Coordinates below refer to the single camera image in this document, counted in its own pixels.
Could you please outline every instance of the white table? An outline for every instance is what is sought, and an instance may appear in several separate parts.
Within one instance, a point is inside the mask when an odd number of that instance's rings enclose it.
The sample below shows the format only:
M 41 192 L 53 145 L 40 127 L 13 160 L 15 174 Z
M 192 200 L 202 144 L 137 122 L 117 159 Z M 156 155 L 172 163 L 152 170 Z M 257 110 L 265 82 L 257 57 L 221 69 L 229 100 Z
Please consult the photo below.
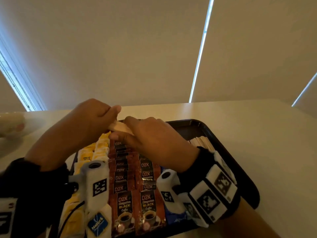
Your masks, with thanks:
M 28 112 L 37 128 L 18 142 L 0 140 L 0 170 L 23 157 L 69 111 Z M 317 234 L 317 120 L 278 100 L 245 100 L 123 107 L 118 118 L 149 116 L 204 122 L 259 189 L 257 211 L 281 237 Z M 67 160 L 70 167 L 73 156 Z M 218 237 L 198 229 L 177 237 Z

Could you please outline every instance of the hand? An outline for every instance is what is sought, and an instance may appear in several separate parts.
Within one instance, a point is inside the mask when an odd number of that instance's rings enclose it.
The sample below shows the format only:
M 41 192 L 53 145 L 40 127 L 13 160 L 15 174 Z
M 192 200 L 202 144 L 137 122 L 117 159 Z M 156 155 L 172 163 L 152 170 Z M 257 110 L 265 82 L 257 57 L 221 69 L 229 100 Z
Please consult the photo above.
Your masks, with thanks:
M 89 99 L 47 130 L 27 153 L 25 159 L 54 170 L 79 149 L 96 142 L 117 119 L 121 106 Z
M 109 138 L 119 140 L 159 165 L 177 172 L 186 171 L 198 156 L 199 149 L 180 136 L 169 124 L 153 117 L 137 120 L 125 118 L 133 135 L 113 132 Z

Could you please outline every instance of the fingernail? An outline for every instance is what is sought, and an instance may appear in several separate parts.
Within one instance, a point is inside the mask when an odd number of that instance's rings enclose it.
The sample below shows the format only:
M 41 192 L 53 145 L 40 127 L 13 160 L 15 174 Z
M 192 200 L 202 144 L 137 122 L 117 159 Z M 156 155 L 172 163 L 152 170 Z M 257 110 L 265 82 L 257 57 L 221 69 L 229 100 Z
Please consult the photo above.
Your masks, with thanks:
M 109 139 L 119 140 L 119 136 L 118 136 L 117 134 L 110 134 L 110 135 L 109 135 Z
M 118 112 L 118 113 L 121 112 L 121 106 L 120 106 L 120 105 L 117 106 L 117 112 Z

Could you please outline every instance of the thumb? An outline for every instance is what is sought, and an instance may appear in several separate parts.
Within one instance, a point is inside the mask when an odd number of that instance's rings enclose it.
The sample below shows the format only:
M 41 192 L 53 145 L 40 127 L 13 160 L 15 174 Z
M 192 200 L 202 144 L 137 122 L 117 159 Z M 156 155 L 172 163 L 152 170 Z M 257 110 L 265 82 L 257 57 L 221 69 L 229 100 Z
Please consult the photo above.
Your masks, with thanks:
M 135 136 L 126 132 L 111 132 L 111 134 L 109 135 L 109 139 L 120 141 L 124 144 L 131 146 L 136 150 L 139 150 L 141 148 L 141 142 Z
M 112 124 L 115 120 L 117 120 L 117 115 L 121 111 L 121 106 L 120 105 L 115 105 L 111 107 L 108 112 L 105 113 L 101 117 L 101 122 L 105 126 L 106 129 L 108 129 L 109 125 Z

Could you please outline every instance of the black cable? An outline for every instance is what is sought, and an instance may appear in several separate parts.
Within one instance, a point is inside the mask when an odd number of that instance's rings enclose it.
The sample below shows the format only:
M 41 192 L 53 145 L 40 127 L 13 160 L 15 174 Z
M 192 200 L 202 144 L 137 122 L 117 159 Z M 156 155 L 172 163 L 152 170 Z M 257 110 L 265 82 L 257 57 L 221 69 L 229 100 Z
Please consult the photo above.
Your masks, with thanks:
M 63 229 L 64 229 L 64 227 L 65 227 L 65 225 L 66 225 L 66 223 L 67 223 L 69 217 L 74 213 L 75 210 L 77 210 L 79 207 L 83 206 L 84 204 L 85 204 L 85 201 L 83 201 L 82 203 L 78 204 L 78 205 L 69 213 L 69 215 L 66 217 L 66 219 L 65 219 L 65 221 L 64 221 L 64 223 L 63 223 L 63 225 L 61 226 L 61 230 L 60 230 L 60 232 L 58 233 L 57 238 L 60 238 L 60 237 L 61 237 L 61 233 L 63 232 Z

